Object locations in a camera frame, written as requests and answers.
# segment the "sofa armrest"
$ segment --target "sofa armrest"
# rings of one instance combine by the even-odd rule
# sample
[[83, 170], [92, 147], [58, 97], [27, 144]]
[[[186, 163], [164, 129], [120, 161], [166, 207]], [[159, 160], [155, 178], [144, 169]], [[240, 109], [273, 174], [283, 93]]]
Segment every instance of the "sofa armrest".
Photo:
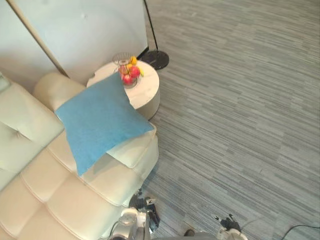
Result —
[[33, 96], [53, 112], [86, 87], [60, 73], [49, 73], [35, 85]]

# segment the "white leather sofa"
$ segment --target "white leather sofa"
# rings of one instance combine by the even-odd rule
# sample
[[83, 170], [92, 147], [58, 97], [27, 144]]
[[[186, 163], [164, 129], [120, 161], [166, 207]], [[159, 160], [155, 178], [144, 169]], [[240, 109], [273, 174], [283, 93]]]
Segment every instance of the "white leather sofa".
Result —
[[0, 240], [106, 238], [155, 166], [153, 130], [114, 147], [78, 177], [52, 111], [84, 88], [51, 73], [35, 87], [36, 99], [0, 74]]

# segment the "cable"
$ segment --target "cable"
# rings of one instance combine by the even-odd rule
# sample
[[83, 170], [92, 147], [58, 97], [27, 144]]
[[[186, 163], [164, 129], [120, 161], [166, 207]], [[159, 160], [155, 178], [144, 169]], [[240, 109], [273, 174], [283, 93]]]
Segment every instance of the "cable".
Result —
[[245, 224], [241, 227], [241, 231], [240, 231], [240, 232], [242, 232], [242, 230], [243, 230], [247, 225], [252, 224], [252, 223], [254, 223], [254, 222], [256, 222], [256, 221], [258, 221], [258, 220], [260, 220], [260, 219], [263, 219], [263, 218], [264, 218], [264, 216], [261, 216], [261, 217], [259, 217], [259, 218], [257, 218], [257, 219], [248, 221], [247, 223], [245, 223]]
[[288, 231], [286, 231], [286, 233], [284, 234], [284, 236], [280, 239], [280, 240], [284, 240], [285, 237], [287, 236], [287, 234], [294, 228], [296, 227], [308, 227], [308, 228], [313, 228], [313, 229], [320, 229], [320, 226], [309, 226], [309, 225], [295, 225], [289, 228]]
[[113, 224], [113, 226], [112, 226], [112, 228], [111, 228], [111, 231], [110, 231], [109, 238], [110, 238], [110, 236], [112, 235], [112, 233], [113, 233], [113, 231], [114, 231], [114, 228], [115, 228], [116, 224], [118, 224], [118, 221], [116, 221], [116, 222]]

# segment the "floor lamp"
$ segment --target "floor lamp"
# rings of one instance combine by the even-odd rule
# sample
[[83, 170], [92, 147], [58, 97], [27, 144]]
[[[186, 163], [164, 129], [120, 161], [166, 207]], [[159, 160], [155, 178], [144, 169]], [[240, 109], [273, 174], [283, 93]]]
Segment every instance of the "floor lamp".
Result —
[[143, 0], [143, 1], [144, 1], [144, 6], [145, 6], [145, 9], [146, 9], [146, 13], [148, 15], [149, 23], [150, 23], [150, 26], [151, 26], [151, 30], [152, 30], [152, 34], [153, 34], [153, 39], [154, 39], [156, 50], [152, 50], [152, 51], [146, 52], [141, 57], [141, 60], [146, 62], [147, 64], [150, 64], [155, 70], [163, 69], [169, 63], [169, 56], [164, 51], [159, 51], [157, 40], [156, 40], [156, 35], [155, 35], [155, 31], [154, 31], [154, 27], [152, 25], [151, 18], [150, 18], [148, 5], [147, 5], [146, 0]]

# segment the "floor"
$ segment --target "floor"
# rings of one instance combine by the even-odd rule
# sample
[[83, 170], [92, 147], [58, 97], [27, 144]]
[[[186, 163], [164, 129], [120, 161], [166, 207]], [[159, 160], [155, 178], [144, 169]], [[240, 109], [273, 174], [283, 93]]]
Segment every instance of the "floor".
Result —
[[[236, 216], [249, 240], [320, 225], [318, 0], [149, 0], [159, 48], [153, 238], [216, 234]], [[149, 46], [155, 45], [147, 27]], [[318, 240], [298, 228], [287, 240]]]

